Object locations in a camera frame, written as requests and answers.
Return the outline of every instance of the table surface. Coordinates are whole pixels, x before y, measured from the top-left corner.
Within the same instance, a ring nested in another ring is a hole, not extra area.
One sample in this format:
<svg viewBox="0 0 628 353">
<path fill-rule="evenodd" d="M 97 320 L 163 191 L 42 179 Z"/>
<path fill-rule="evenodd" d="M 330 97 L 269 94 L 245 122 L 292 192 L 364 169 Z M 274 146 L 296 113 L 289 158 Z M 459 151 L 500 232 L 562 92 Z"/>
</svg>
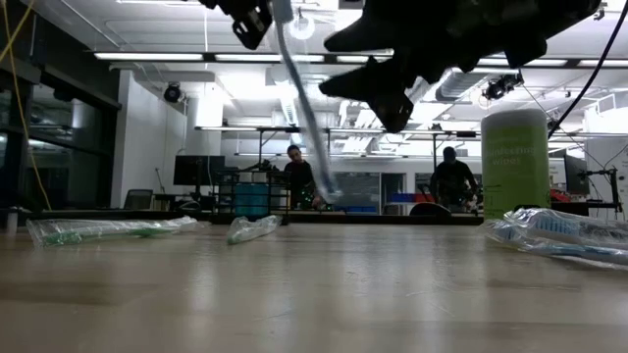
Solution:
<svg viewBox="0 0 628 353">
<path fill-rule="evenodd" d="M 226 227 L 33 251 L 0 236 L 3 352 L 621 352 L 628 274 L 473 227 Z"/>
</svg>

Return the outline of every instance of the teal bin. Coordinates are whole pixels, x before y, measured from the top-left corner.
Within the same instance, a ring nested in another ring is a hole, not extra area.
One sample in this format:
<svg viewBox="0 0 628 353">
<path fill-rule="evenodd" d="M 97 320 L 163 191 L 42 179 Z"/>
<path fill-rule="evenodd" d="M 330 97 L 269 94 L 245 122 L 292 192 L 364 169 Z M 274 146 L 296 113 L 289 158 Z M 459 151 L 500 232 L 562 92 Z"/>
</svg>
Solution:
<svg viewBox="0 0 628 353">
<path fill-rule="evenodd" d="M 235 186 L 235 215 L 236 216 L 267 216 L 270 213 L 268 206 L 268 185 L 265 184 L 238 184 Z"/>
</svg>

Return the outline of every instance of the man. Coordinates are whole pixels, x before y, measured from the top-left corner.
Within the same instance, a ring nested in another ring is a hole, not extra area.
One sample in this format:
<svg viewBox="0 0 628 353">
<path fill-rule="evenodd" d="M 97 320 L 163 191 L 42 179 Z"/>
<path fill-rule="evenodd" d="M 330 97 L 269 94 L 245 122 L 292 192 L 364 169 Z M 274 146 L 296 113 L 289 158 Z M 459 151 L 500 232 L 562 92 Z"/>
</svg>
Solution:
<svg viewBox="0 0 628 353">
<path fill-rule="evenodd" d="M 473 193 L 478 189 L 478 184 L 464 162 L 456 160 L 455 150 L 447 147 L 443 151 L 444 161 L 439 164 L 432 175 L 430 190 L 435 193 L 435 200 L 441 205 L 459 206 L 459 200 L 467 190 L 465 180 L 469 182 Z"/>
<path fill-rule="evenodd" d="M 303 160 L 301 150 L 296 145 L 288 147 L 288 157 L 291 162 L 286 165 L 284 172 L 290 173 L 290 207 L 292 209 L 317 207 L 321 203 L 321 198 L 316 195 L 312 167 Z M 304 190 L 314 193 L 311 205 L 303 204 L 304 200 L 301 195 Z"/>
</svg>

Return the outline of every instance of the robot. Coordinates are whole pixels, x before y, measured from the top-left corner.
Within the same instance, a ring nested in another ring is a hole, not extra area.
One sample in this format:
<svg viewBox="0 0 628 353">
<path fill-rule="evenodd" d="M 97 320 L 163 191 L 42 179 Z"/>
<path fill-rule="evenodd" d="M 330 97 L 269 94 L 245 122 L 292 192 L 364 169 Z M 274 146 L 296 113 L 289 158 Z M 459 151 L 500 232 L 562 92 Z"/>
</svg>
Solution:
<svg viewBox="0 0 628 353">
<path fill-rule="evenodd" d="M 242 45 L 257 48 L 273 22 L 267 0 L 199 0 L 234 19 Z M 547 40 L 593 15 L 601 0 L 366 0 L 362 17 L 325 41 L 330 52 L 392 49 L 390 59 L 320 84 L 328 96 L 366 102 L 390 133 L 405 128 L 413 103 L 405 95 L 418 76 L 475 69 L 503 53 L 512 69 L 546 54 Z"/>
</svg>

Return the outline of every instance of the yellow cable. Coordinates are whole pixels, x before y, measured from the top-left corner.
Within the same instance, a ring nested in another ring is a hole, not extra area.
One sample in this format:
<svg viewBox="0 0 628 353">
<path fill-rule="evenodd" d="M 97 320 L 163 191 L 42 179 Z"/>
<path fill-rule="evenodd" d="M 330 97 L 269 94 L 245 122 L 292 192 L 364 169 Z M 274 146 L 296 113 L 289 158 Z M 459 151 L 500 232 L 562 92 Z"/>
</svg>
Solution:
<svg viewBox="0 0 628 353">
<path fill-rule="evenodd" d="M 34 1 L 35 0 L 32 0 L 30 4 L 28 5 L 28 10 L 26 10 L 25 17 L 22 18 L 22 20 L 20 21 L 20 24 L 16 28 L 16 31 L 13 34 L 13 36 L 11 35 L 11 29 L 9 28 L 9 11 L 7 10 L 7 6 L 5 4 L 4 11 L 3 11 L 4 12 L 4 24 L 5 24 L 5 29 L 7 30 L 7 39 L 9 40 L 9 42 L 7 44 L 7 48 L 5 48 L 5 50 L 3 51 L 3 54 L 0 56 L 0 61 L 2 61 L 5 55 L 5 51 L 9 53 L 9 58 L 11 60 L 11 69 L 13 70 L 13 84 L 15 85 L 15 88 L 16 88 L 16 96 L 18 98 L 18 107 L 20 108 L 20 119 L 22 120 L 22 127 L 24 128 L 24 135 L 25 135 L 26 141 L 28 141 L 28 127 L 26 126 L 24 106 L 22 105 L 22 96 L 20 95 L 20 86 L 18 85 L 18 74 L 16 71 L 16 62 L 13 56 L 13 41 L 17 37 L 17 34 L 20 31 L 22 24 L 26 21 L 26 17 L 28 16 L 30 9 L 32 8 L 32 4 L 34 4 Z M 52 211 L 52 207 L 50 207 L 50 201 L 48 200 L 48 194 L 46 193 L 46 190 L 43 187 L 43 183 L 41 182 L 41 176 L 39 176 L 39 170 L 37 169 L 37 164 L 35 163 L 35 156 L 32 150 L 28 150 L 28 155 L 30 156 L 30 161 L 32 162 L 32 168 L 35 170 L 35 176 L 37 178 L 37 183 L 39 184 L 39 189 L 41 190 L 41 193 L 43 194 L 43 198 L 46 200 L 46 206 L 48 207 L 48 210 Z"/>
<path fill-rule="evenodd" d="M 18 37 L 18 34 L 20 34 L 20 31 L 22 30 L 22 26 L 24 25 L 24 23 L 26 22 L 26 20 L 28 19 L 28 15 L 30 15 L 30 11 L 32 10 L 32 5 L 34 5 L 35 0 L 30 0 L 30 4 L 28 4 L 28 7 L 26 8 L 26 12 L 24 13 L 24 15 L 22 16 L 22 19 L 20 20 L 20 22 L 18 23 L 18 26 L 16 27 L 16 31 L 13 33 L 13 35 L 9 35 L 9 37 L 7 39 L 9 39 L 9 42 L 7 42 L 7 46 L 4 47 L 4 49 L 2 50 L 2 54 L 0 54 L 0 63 L 2 63 L 2 61 L 4 60 L 4 57 L 7 55 L 7 53 L 9 52 L 9 50 L 13 50 L 13 42 L 16 41 L 16 38 Z M 7 0 L 2 0 L 2 4 L 4 4 L 4 11 L 5 13 L 7 12 Z"/>
</svg>

